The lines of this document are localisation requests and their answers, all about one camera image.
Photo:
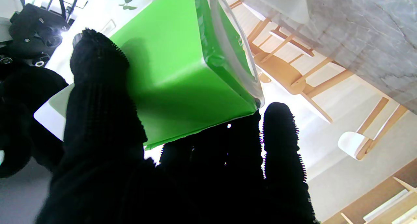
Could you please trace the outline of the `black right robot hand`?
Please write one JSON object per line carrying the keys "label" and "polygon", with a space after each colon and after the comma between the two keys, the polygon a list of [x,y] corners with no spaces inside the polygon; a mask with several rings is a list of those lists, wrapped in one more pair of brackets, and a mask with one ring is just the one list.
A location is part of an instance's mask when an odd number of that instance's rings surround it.
{"label": "black right robot hand", "polygon": [[62,141],[35,118],[49,98],[68,86],[55,71],[21,65],[1,71],[1,178],[22,170],[30,159],[54,172],[63,155]]}

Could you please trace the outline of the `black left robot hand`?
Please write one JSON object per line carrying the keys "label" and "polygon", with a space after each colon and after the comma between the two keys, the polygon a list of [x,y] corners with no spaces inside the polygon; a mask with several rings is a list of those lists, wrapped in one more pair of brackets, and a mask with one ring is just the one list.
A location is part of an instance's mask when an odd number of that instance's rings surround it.
{"label": "black left robot hand", "polygon": [[85,29],[70,68],[64,155],[37,224],[318,224],[289,107],[164,145],[160,164],[128,96],[126,56]]}

